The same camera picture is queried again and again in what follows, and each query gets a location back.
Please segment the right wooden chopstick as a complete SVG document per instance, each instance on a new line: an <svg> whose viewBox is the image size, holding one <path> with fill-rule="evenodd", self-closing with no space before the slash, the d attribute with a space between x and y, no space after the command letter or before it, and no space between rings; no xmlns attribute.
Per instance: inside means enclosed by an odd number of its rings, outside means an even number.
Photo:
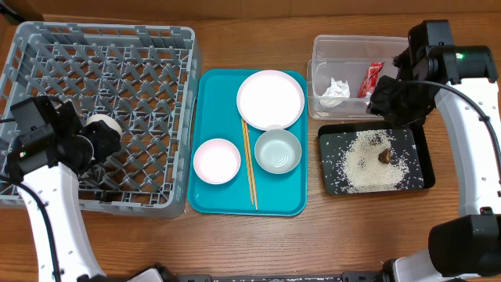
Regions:
<svg viewBox="0 0 501 282"><path fill-rule="evenodd" d="M251 178L252 178L252 190L253 190L253 195L254 195L254 208L258 210L258 199L257 199L257 191L256 191L256 185L255 185L255 177L254 177L254 167L253 167L253 161L252 161L252 154L251 154L251 142L249 138L249 131L248 131L248 145L249 149L248 152L250 153L250 173L251 173Z"/></svg>

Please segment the red snack wrapper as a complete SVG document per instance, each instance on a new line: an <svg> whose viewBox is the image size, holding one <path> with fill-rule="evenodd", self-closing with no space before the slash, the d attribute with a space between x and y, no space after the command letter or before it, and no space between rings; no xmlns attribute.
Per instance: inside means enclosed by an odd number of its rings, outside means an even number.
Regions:
<svg viewBox="0 0 501 282"><path fill-rule="evenodd" d="M380 75L380 72L384 68L384 62L371 63L366 72L366 75L362 81L359 89L358 98L369 98L376 86Z"/></svg>

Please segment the teal serving tray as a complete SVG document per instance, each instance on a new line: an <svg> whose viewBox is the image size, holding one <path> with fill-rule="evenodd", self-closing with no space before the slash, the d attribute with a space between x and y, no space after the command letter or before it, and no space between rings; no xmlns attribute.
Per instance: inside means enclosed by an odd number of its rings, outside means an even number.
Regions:
<svg viewBox="0 0 501 282"><path fill-rule="evenodd" d="M303 112L287 130L294 134L302 149L299 164L285 174L272 174L253 161L258 207L251 204L244 153L241 116L237 110L237 91L255 70L213 69L200 79L193 133L193 149L209 139L226 139L241 155L241 167L224 184L204 182L190 169L188 200L201 213L225 215L295 216L308 200L308 114Z"/></svg>

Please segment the pink shallow bowl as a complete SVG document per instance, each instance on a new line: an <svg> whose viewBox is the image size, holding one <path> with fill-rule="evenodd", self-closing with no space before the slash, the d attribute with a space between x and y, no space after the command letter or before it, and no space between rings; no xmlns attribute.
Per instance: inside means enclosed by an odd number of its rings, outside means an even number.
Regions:
<svg viewBox="0 0 501 282"><path fill-rule="evenodd" d="M196 149L193 157L196 175L211 185L229 182L237 175L240 166L240 152L226 139L209 139Z"/></svg>

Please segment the clear plastic bin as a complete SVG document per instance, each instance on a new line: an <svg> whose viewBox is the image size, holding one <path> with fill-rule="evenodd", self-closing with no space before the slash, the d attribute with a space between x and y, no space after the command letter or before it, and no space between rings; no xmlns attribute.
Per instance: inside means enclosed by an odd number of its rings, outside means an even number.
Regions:
<svg viewBox="0 0 501 282"><path fill-rule="evenodd" d="M379 120L379 116L366 113L369 98L358 98L360 86L371 63L384 62L380 76L394 78L398 68L393 65L393 59L407 47L407 39L399 37L317 36L307 70L310 116L317 120ZM320 97L330 86L331 78L347 81L350 97L335 107L322 107Z"/></svg>

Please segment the brown meat piece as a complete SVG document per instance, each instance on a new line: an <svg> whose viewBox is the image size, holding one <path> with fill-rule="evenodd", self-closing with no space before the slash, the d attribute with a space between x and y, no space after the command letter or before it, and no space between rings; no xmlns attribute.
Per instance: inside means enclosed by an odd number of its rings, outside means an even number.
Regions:
<svg viewBox="0 0 501 282"><path fill-rule="evenodd" d="M378 161L384 165L388 165L391 163L391 151L389 149L383 150L378 155Z"/></svg>

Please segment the grey dish rack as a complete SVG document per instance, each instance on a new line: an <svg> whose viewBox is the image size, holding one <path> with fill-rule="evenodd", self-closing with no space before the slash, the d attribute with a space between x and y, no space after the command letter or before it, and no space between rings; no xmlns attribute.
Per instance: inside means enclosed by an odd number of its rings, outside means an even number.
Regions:
<svg viewBox="0 0 501 282"><path fill-rule="evenodd" d="M186 206L201 65L190 27L22 23L1 76L1 155L19 132L14 103L70 99L83 119L104 114L123 132L121 150L80 175L81 208L177 217Z"/></svg>

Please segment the grey-green bowl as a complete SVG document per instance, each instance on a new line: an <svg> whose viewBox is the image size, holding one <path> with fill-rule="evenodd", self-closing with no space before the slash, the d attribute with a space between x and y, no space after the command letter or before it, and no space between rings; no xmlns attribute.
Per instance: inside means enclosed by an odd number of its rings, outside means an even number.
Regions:
<svg viewBox="0 0 501 282"><path fill-rule="evenodd" d="M294 170L301 161L299 139L284 129L274 129L259 136L254 145L254 156L261 168L272 174Z"/></svg>

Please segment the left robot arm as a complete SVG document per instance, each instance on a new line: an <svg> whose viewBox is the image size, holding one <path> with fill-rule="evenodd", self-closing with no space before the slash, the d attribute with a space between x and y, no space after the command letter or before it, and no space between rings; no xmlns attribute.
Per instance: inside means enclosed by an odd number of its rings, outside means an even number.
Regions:
<svg viewBox="0 0 501 282"><path fill-rule="evenodd" d="M79 205L78 176L121 150L120 125L105 114L86 122L71 100L31 97L11 106L20 134L1 179L26 206L40 281L104 281Z"/></svg>

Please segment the wooden chopstick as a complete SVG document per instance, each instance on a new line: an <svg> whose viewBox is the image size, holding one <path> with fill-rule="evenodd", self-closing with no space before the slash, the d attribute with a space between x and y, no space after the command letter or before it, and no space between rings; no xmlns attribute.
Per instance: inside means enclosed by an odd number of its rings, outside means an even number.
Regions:
<svg viewBox="0 0 501 282"><path fill-rule="evenodd" d="M255 185L255 177L254 177L254 167L253 167L253 161L252 161L252 154L251 154L251 142L249 138L249 131L248 131L248 145L249 149L248 152L250 153L250 173L251 173L251 178L252 178L252 190L253 190L253 195L254 195L254 208L258 210L258 199L257 199L257 191L256 191L256 185Z"/></svg>
<svg viewBox="0 0 501 282"><path fill-rule="evenodd" d="M241 125L242 125L243 145L244 145L244 153L245 153L246 167L247 167L247 179L248 179L248 183L249 183L250 202L252 205L254 205L254 195L253 195L253 190L252 190L251 167L250 167L250 158L249 158L250 153L248 152L248 149L249 149L248 131L247 131L246 122L243 118L241 118Z"/></svg>

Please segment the white small cup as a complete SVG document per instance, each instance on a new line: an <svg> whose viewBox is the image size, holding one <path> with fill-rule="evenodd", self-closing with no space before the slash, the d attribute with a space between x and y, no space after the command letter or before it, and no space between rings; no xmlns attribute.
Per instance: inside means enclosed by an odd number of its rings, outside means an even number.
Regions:
<svg viewBox="0 0 501 282"><path fill-rule="evenodd" d="M109 128L117 132L119 136L122 136L122 129L120 125L113 118L105 114L93 114L86 120L86 125L90 125L92 122L97 121L103 121Z"/></svg>

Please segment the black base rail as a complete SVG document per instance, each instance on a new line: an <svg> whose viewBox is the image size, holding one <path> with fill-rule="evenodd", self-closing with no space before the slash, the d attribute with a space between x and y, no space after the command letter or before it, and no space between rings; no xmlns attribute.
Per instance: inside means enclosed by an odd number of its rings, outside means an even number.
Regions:
<svg viewBox="0 0 501 282"><path fill-rule="evenodd" d="M390 281L384 278L381 271L352 271L341 274L325 275L267 275L267 276L229 276L214 277L211 275L175 275L161 264L154 264L146 268L127 281L145 282L383 282Z"/></svg>

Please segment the white tissue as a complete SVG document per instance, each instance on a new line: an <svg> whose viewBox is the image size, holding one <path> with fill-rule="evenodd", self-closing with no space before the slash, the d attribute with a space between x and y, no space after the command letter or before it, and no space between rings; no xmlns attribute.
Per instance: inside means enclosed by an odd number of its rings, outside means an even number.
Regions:
<svg viewBox="0 0 501 282"><path fill-rule="evenodd" d="M320 105L322 107L335 107L339 105L343 99L350 97L350 88L347 81L336 81L330 79L330 86L320 97Z"/></svg>

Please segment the left wooden chopstick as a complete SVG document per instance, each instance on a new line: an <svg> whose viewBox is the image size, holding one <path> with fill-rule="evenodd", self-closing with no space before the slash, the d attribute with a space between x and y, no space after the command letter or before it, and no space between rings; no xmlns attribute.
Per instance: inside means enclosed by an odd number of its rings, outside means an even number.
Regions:
<svg viewBox="0 0 501 282"><path fill-rule="evenodd" d="M248 131L247 131L246 122L243 118L241 118L241 125L242 125L243 145L244 145L244 153L245 153L246 167L247 167L247 179L248 179L248 183L249 183L250 202L252 205L254 205L254 195L253 195L253 190L252 190L251 167L250 167L250 158L249 158L250 153L248 152L248 149L249 149Z"/></svg>

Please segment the large white plate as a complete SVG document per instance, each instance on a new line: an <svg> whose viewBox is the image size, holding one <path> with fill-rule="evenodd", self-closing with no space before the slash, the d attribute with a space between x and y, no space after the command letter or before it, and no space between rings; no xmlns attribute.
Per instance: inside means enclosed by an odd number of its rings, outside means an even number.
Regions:
<svg viewBox="0 0 501 282"><path fill-rule="evenodd" d="M250 126L269 131L294 124L305 108L299 82L280 70L260 70L240 85L236 106Z"/></svg>

